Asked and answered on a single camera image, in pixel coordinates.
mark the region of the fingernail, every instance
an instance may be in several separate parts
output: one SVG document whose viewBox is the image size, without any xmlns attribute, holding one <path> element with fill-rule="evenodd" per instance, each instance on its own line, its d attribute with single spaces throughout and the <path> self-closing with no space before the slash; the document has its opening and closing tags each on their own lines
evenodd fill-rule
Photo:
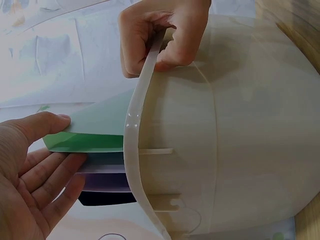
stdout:
<svg viewBox="0 0 320 240">
<path fill-rule="evenodd" d="M 70 116 L 66 115 L 66 114 L 58 114 L 59 117 L 63 118 L 63 119 L 71 119 Z"/>
</svg>

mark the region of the hand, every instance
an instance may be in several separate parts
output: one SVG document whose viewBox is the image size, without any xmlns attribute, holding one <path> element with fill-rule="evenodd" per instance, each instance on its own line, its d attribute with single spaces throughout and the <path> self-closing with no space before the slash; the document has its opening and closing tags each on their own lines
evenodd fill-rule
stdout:
<svg viewBox="0 0 320 240">
<path fill-rule="evenodd" d="M 156 32 L 174 28 L 160 52 L 156 71 L 186 66 L 195 59 L 208 22 L 211 0 L 142 0 L 119 15 L 121 64 L 125 77 L 137 77 Z"/>
<path fill-rule="evenodd" d="M 47 149 L 27 154 L 34 141 L 62 131 L 70 121 L 41 112 L 0 123 L 0 239 L 46 239 L 79 197 L 85 179 L 74 174 L 85 154 Z"/>
</svg>

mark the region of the finger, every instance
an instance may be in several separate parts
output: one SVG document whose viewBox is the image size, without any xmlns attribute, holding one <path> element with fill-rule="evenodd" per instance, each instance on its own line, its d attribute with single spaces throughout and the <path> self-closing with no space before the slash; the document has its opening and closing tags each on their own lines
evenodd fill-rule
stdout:
<svg viewBox="0 0 320 240">
<path fill-rule="evenodd" d="M 72 153 L 57 167 L 47 181 L 32 193 L 39 209 L 51 203 L 78 171 L 87 158 L 83 153 Z"/>
<path fill-rule="evenodd" d="M 125 66 L 125 60 L 124 60 L 124 53 L 122 51 L 122 47 L 120 47 L 120 59 L 121 59 L 121 68 L 122 68 L 122 74 L 128 78 L 128 79 L 132 79 L 132 78 L 137 78 L 139 77 L 139 75 L 133 75 L 127 72 L 126 66 Z"/>
<path fill-rule="evenodd" d="M 118 18 L 125 73 L 139 75 L 145 63 L 146 42 L 152 31 L 150 22 L 137 17 L 140 3 L 122 11 Z"/>
<path fill-rule="evenodd" d="M 21 176 L 27 190 L 32 193 L 44 184 L 58 166 L 66 159 L 67 154 L 54 152 Z"/>
<path fill-rule="evenodd" d="M 49 157 L 51 152 L 47 148 L 42 148 L 33 152 L 29 152 L 26 156 L 25 162 L 22 166 L 22 168 L 19 171 L 19 177 L 25 174 L 27 171 L 32 169 L 34 166 L 36 166 L 38 163 L 40 163 L 42 160 Z"/>
<path fill-rule="evenodd" d="M 33 142 L 48 134 L 61 132 L 70 122 L 71 119 L 67 115 L 40 112 L 25 118 L 9 120 L 5 123 L 18 130 L 21 133 L 21 137 L 30 146 Z"/>
<path fill-rule="evenodd" d="M 54 229 L 57 223 L 66 215 L 76 202 L 85 185 L 85 177 L 80 174 L 73 176 L 63 193 L 42 210 L 42 214 L 49 225 L 49 232 L 44 232 L 44 238 Z"/>
<path fill-rule="evenodd" d="M 176 31 L 173 40 L 162 50 L 155 65 L 155 71 L 168 71 L 177 66 L 187 66 L 193 62 L 207 26 L 208 15 L 175 13 L 172 24 Z"/>
</svg>

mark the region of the green card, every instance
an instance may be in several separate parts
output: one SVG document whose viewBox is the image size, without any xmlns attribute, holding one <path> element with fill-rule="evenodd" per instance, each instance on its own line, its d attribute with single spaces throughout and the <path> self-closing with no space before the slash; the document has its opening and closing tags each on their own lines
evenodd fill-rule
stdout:
<svg viewBox="0 0 320 240">
<path fill-rule="evenodd" d="M 63 132 L 43 138 L 52 152 L 123 152 L 126 115 L 134 90 L 95 103 L 71 115 Z"/>
</svg>

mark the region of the wooden table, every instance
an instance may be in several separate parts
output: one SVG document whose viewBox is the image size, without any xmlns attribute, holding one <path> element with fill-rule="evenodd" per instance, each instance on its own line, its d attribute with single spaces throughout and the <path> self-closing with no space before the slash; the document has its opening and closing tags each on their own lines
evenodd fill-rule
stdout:
<svg viewBox="0 0 320 240">
<path fill-rule="evenodd" d="M 320 0 L 255 0 L 255 9 L 257 18 L 276 22 L 320 73 Z M 320 193 L 294 220 L 296 240 L 320 240 Z"/>
</svg>

